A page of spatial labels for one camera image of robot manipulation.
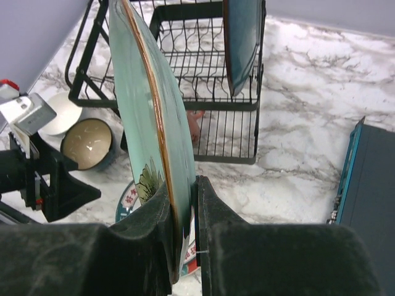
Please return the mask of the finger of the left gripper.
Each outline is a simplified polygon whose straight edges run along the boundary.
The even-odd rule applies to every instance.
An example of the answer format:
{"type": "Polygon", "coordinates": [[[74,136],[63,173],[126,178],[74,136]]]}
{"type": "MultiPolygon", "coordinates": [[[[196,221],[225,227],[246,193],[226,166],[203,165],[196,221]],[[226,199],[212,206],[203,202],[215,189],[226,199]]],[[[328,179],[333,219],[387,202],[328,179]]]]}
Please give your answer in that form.
{"type": "Polygon", "coordinates": [[[48,222],[65,218],[101,197],[101,191],[71,176],[60,160],[49,170],[50,185],[43,181],[43,214],[48,222]]]}

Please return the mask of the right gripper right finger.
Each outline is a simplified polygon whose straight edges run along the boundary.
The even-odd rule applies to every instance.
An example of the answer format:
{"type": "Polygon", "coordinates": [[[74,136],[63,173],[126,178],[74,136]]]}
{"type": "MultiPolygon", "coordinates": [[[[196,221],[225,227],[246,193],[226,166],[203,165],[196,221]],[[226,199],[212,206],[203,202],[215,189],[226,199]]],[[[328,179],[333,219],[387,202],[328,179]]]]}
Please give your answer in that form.
{"type": "Polygon", "coordinates": [[[373,264],[349,228],[251,224],[196,179],[196,248],[204,295],[381,295],[373,264]]]}

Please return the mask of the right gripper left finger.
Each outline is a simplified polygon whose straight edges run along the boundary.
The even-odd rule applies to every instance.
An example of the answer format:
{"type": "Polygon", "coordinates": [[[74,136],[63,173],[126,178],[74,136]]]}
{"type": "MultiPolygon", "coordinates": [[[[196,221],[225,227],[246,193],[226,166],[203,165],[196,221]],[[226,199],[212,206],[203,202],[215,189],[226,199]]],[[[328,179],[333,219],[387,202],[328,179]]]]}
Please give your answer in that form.
{"type": "Polygon", "coordinates": [[[167,187],[128,217],[103,224],[1,225],[2,295],[168,295],[167,187]]]}

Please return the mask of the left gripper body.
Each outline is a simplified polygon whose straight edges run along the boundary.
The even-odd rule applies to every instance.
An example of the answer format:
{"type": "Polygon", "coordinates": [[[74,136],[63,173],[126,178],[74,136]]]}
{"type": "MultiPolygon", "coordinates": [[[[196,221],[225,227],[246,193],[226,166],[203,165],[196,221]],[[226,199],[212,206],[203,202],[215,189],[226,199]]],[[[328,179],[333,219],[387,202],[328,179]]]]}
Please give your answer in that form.
{"type": "Polygon", "coordinates": [[[37,133],[28,138],[27,149],[12,132],[9,140],[10,148],[1,151],[1,193],[20,191],[27,207],[59,213],[71,197],[66,193],[71,188],[67,183],[77,163],[37,133]]]}

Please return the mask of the light blue floral plate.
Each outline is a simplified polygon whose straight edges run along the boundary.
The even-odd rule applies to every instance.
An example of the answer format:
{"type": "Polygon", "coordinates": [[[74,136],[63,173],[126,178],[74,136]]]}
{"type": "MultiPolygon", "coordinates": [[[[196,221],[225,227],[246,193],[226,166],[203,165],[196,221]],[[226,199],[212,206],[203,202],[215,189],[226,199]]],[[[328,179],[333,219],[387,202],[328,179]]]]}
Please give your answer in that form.
{"type": "Polygon", "coordinates": [[[109,2],[115,96],[142,203],[164,187],[173,220],[171,283],[180,278],[197,195],[193,145],[170,65],[130,1],[109,2]]]}

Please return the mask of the black wire dish rack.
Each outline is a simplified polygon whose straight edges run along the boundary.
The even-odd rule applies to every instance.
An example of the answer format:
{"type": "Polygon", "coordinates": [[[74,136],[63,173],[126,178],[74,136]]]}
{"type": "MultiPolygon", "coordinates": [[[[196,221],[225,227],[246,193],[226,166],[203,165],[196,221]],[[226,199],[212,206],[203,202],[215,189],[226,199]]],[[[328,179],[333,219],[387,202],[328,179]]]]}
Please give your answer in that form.
{"type": "MultiPolygon", "coordinates": [[[[256,161],[265,1],[133,1],[182,106],[196,116],[195,160],[256,161]]],[[[109,49],[110,2],[89,1],[65,66],[69,99],[119,111],[109,49]]]]}

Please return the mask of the pink printed coffee mug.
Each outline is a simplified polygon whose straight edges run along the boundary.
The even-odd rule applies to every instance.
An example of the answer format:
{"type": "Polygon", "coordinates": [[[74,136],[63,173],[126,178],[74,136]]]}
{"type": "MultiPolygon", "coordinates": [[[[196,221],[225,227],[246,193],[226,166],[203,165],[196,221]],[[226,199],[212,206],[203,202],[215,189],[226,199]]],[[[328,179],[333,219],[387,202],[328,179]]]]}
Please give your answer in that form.
{"type": "Polygon", "coordinates": [[[198,120],[204,116],[205,112],[205,110],[197,112],[194,112],[193,110],[186,111],[192,143],[198,142],[200,138],[201,132],[198,120]]]}

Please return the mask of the blue ceramic plate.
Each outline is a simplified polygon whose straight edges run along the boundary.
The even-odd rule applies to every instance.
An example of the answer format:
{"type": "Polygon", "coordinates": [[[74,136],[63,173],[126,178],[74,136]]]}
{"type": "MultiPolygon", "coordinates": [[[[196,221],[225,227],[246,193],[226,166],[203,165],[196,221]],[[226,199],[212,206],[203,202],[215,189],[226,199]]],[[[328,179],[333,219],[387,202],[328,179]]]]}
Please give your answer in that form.
{"type": "Polygon", "coordinates": [[[252,71],[264,10],[264,1],[223,1],[225,63],[231,96],[241,92],[252,71]]]}

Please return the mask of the white plate lettered rim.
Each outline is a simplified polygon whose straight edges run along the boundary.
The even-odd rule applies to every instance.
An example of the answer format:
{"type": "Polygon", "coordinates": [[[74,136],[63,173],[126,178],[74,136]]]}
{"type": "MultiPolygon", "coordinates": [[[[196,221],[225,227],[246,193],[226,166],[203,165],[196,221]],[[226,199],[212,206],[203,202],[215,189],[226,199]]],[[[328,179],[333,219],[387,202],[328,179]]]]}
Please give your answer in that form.
{"type": "MultiPolygon", "coordinates": [[[[135,182],[131,181],[125,188],[123,194],[118,202],[115,212],[115,222],[118,223],[120,220],[129,216],[133,211],[141,206],[139,197],[135,188],[135,182]]],[[[191,223],[191,235],[189,237],[189,247],[186,252],[186,257],[183,262],[180,276],[188,276],[193,274],[199,269],[196,259],[196,240],[194,232],[194,217],[191,223]]]]}

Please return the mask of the dark bowl cream inside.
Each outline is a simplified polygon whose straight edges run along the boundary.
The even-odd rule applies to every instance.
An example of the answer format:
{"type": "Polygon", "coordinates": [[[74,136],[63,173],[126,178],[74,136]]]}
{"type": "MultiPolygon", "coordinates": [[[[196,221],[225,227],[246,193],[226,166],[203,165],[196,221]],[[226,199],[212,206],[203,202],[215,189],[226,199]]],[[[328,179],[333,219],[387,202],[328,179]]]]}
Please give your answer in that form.
{"type": "Polygon", "coordinates": [[[80,171],[105,170],[116,155],[115,136],[105,121],[87,118],[66,132],[60,151],[77,163],[80,171]]]}

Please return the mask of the white small bowl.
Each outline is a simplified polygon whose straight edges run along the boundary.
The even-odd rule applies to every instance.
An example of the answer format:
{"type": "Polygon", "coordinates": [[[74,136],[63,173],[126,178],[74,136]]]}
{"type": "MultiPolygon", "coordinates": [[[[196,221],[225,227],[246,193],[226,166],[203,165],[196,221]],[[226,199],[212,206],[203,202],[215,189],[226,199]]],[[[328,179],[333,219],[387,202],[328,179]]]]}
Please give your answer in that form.
{"type": "Polygon", "coordinates": [[[56,112],[56,117],[40,129],[40,133],[50,136],[64,134],[81,117],[83,108],[69,100],[67,92],[60,92],[47,100],[48,105],[56,112]]]}

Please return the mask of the blue network switch box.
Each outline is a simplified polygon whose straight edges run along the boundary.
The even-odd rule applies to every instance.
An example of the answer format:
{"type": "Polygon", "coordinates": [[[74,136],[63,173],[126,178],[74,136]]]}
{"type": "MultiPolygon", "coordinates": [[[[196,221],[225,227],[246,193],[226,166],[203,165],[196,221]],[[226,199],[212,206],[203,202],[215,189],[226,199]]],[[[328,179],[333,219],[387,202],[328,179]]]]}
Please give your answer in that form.
{"type": "Polygon", "coordinates": [[[394,133],[362,117],[349,136],[328,224],[349,226],[365,240],[394,236],[394,133]]]}

